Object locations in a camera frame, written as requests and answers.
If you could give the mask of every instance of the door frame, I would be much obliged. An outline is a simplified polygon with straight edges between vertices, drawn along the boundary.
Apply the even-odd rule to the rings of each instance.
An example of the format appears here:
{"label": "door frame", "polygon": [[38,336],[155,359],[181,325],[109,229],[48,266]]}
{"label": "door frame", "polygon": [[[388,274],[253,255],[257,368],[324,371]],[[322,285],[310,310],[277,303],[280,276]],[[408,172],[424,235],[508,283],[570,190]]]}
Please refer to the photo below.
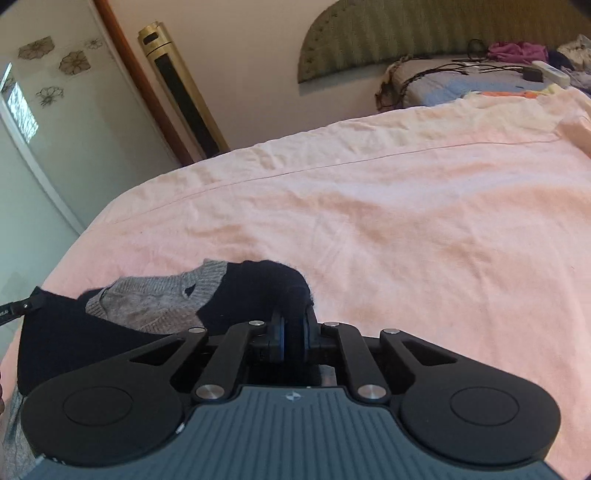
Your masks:
{"label": "door frame", "polygon": [[186,167],[192,165],[194,163],[193,157],[191,157],[187,147],[185,147],[183,141],[179,137],[172,122],[168,118],[166,111],[158,100],[154,89],[150,85],[150,81],[146,77],[142,66],[139,64],[138,59],[131,50],[129,43],[125,38],[125,34],[123,33],[123,29],[119,25],[115,13],[109,4],[109,0],[89,0],[89,2],[94,6],[96,12],[98,12],[123,65],[129,72],[129,76],[133,80],[135,87],[139,91],[142,100],[154,118],[156,125],[158,125],[158,128],[162,132],[170,149],[182,166]]}

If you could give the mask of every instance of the purple cloth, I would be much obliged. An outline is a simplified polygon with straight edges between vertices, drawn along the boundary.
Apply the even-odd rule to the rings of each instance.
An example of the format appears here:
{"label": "purple cloth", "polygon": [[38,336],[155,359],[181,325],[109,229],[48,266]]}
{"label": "purple cloth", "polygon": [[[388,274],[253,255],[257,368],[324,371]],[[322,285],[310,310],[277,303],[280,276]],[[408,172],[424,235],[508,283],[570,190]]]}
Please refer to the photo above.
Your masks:
{"label": "purple cloth", "polygon": [[499,42],[493,43],[488,48],[488,58],[507,63],[531,63],[534,60],[548,62],[548,51],[543,45],[526,41],[519,43]]}

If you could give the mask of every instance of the pink bedsheet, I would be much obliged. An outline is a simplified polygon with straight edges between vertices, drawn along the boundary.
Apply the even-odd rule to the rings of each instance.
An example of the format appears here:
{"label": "pink bedsheet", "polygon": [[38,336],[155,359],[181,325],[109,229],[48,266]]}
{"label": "pink bedsheet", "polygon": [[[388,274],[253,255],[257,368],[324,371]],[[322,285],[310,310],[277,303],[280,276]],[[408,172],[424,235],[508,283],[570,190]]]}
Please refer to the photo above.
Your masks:
{"label": "pink bedsheet", "polygon": [[474,97],[234,151],[114,200],[44,287],[75,297],[205,258],[292,265],[320,321],[397,327],[542,385],[563,416],[548,460],[579,480],[591,471],[590,115],[572,89]]}

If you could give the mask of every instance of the green upholstered headboard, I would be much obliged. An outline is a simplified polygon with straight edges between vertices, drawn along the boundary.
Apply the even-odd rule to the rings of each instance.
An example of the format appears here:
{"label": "green upholstered headboard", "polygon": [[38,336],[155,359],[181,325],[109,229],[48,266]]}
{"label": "green upholstered headboard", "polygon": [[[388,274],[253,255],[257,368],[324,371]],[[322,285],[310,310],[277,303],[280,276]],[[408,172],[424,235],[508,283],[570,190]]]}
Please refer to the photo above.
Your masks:
{"label": "green upholstered headboard", "polygon": [[468,42],[530,41],[549,48],[591,35],[569,0],[339,0],[300,52],[298,82],[407,54],[465,53]]}

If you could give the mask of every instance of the round black pad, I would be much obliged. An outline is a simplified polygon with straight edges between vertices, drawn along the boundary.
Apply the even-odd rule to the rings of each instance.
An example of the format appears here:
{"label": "round black pad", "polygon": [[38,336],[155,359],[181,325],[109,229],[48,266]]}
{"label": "round black pad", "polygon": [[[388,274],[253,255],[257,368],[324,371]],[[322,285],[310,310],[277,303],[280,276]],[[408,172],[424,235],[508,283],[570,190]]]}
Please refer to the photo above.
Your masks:
{"label": "round black pad", "polygon": [[120,388],[93,387],[68,397],[64,413],[80,425],[103,427],[123,420],[133,404],[133,399]]}
{"label": "round black pad", "polygon": [[21,422],[36,455],[108,466],[163,445],[182,415],[178,394],[158,368],[113,359],[41,384],[25,400]]}
{"label": "round black pad", "polygon": [[476,364],[430,367],[400,405],[409,434],[428,450],[471,465],[506,466],[545,456],[560,411],[542,388]]}
{"label": "round black pad", "polygon": [[450,405],[462,420],[483,427],[503,425],[519,412],[519,404],[511,395],[486,387],[460,390],[453,395]]}

